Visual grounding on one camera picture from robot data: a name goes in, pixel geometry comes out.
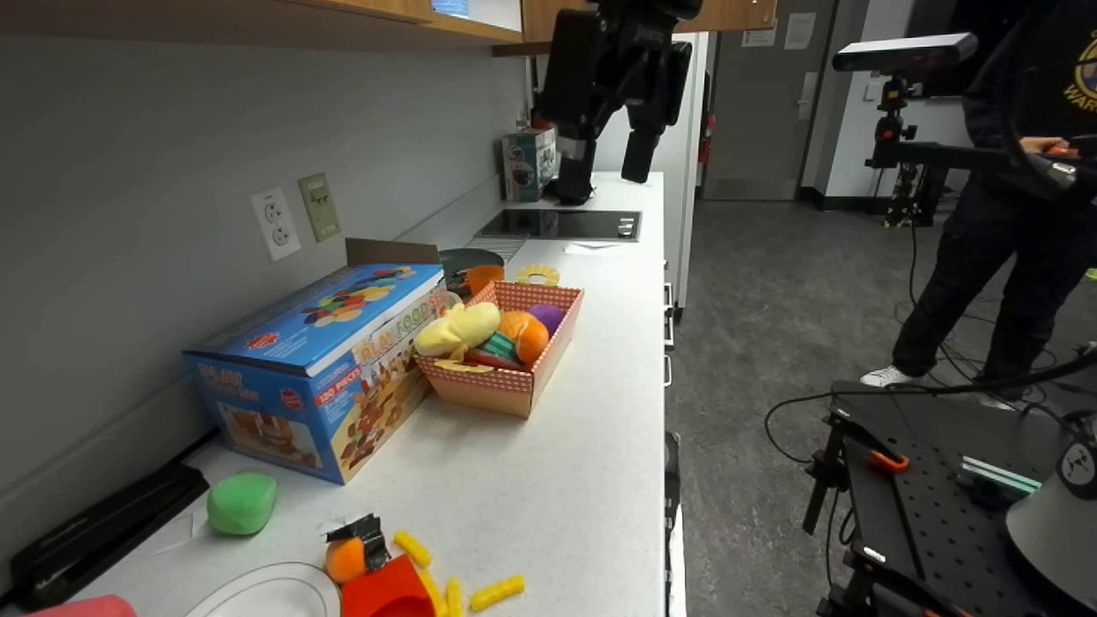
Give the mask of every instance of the blue box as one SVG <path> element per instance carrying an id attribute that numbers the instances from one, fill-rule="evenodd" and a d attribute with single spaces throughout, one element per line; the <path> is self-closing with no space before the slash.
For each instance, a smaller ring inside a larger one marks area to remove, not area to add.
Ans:
<path id="1" fill-rule="evenodd" d="M 184 365 L 233 451 L 347 483 L 425 399 L 410 340 L 446 307 L 437 264 L 357 264 L 184 349 Z"/>

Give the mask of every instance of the doorway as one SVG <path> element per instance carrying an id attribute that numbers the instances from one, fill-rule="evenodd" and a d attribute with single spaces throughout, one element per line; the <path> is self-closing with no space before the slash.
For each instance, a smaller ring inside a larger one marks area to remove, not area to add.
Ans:
<path id="1" fill-rule="evenodd" d="M 710 202 L 789 202 L 810 150 L 837 0 L 780 0 L 774 33 L 719 35 Z"/>

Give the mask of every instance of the white countertop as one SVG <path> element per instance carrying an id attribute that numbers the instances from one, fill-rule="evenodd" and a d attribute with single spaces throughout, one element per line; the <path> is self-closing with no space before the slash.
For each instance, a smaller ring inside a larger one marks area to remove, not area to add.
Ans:
<path id="1" fill-rule="evenodd" d="M 637 245 L 527 242 L 506 260 L 554 264 L 582 287 L 575 336 L 527 421 L 428 399 L 349 486 L 309 479 L 210 446 L 210 479 L 262 470 L 282 483 L 262 536 L 204 531 L 203 502 L 100 575 L 83 596 L 121 595 L 138 613 L 188 613 L 229 579 L 275 562 L 322 562 L 325 531 L 379 514 L 388 538 L 415 531 L 433 574 L 484 584 L 521 574 L 521 599 L 492 617 L 665 613 L 665 349 L 662 175 L 595 175 L 589 211 L 642 211 Z"/>

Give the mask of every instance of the toy food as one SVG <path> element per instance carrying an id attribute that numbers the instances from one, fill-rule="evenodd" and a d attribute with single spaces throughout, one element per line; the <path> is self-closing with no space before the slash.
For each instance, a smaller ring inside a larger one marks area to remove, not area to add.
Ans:
<path id="1" fill-rule="evenodd" d="M 433 554 L 428 554 L 409 530 L 402 530 L 391 541 L 394 541 L 419 571 L 433 566 Z"/>
<path id="2" fill-rule="evenodd" d="M 214 536 L 256 536 L 275 510 L 277 483 L 262 475 L 224 478 L 210 486 L 204 514 Z"/>
<path id="3" fill-rule="evenodd" d="M 492 301 L 451 307 L 446 315 L 419 331 L 415 349 L 420 358 L 462 352 L 481 346 L 500 326 Z"/>
<path id="4" fill-rule="evenodd" d="M 420 584 L 425 596 L 433 599 L 436 617 L 446 617 L 446 604 L 441 604 L 441 595 L 437 595 L 437 579 L 436 579 L 428 571 L 419 571 L 419 584 Z"/>
<path id="5" fill-rule="evenodd" d="M 491 367 L 484 367 L 484 365 L 460 365 L 460 360 L 447 360 L 447 358 L 436 360 L 436 367 L 447 372 L 447 375 L 491 375 Z"/>
<path id="6" fill-rule="evenodd" d="M 33 617 L 138 617 L 138 611 L 124 596 L 91 596 L 91 599 L 72 599 L 60 608 L 33 611 Z"/>
<path id="7" fill-rule="evenodd" d="M 500 310 L 492 301 L 473 301 L 466 310 L 457 310 L 446 322 L 460 336 L 460 344 L 473 349 L 500 326 Z"/>
<path id="8" fill-rule="evenodd" d="M 415 566 L 391 559 L 385 571 L 342 587 L 342 617 L 436 617 L 436 608 Z"/>
<path id="9" fill-rule="evenodd" d="M 521 595 L 525 595 L 525 575 L 506 575 L 506 579 L 497 579 L 497 584 L 476 589 L 469 599 L 469 611 L 481 613 L 481 611 L 491 611 L 492 604 L 521 596 Z"/>
<path id="10" fill-rule="evenodd" d="M 331 541 L 329 559 L 325 559 L 325 574 L 338 587 L 364 575 L 367 574 L 367 544 L 359 538 Z"/>
<path id="11" fill-rule="evenodd" d="M 428 322 L 425 331 L 419 331 L 415 336 L 415 349 L 420 358 L 441 358 L 451 352 L 460 346 L 457 332 L 447 331 L 446 318 Z"/>
<path id="12" fill-rule="evenodd" d="M 513 340 L 506 340 L 500 332 L 485 336 L 484 346 L 469 349 L 466 365 L 521 372 L 521 365 L 513 358 Z"/>
<path id="13" fill-rule="evenodd" d="M 466 617 L 466 608 L 460 599 L 460 579 L 446 579 L 446 617 Z"/>
<path id="14" fill-rule="evenodd" d="M 527 310 L 539 322 L 545 322 L 545 331 L 548 331 L 548 336 L 557 331 L 557 322 L 561 322 L 561 310 L 554 310 L 554 307 L 531 307 Z"/>
<path id="15" fill-rule="evenodd" d="M 513 352 L 525 367 L 531 367 L 548 346 L 548 331 L 531 312 L 503 312 L 500 336 L 513 340 Z"/>

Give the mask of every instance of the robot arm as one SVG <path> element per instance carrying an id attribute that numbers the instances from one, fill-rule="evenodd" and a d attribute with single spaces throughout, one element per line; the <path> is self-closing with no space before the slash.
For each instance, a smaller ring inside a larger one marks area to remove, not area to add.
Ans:
<path id="1" fill-rule="evenodd" d="M 665 129 L 677 119 L 690 45 L 676 45 L 677 22 L 700 0 L 601 0 L 595 12 L 557 12 L 539 117 L 557 129 L 561 207 L 589 199 L 595 137 L 628 108 L 631 141 L 619 175 L 645 183 Z"/>

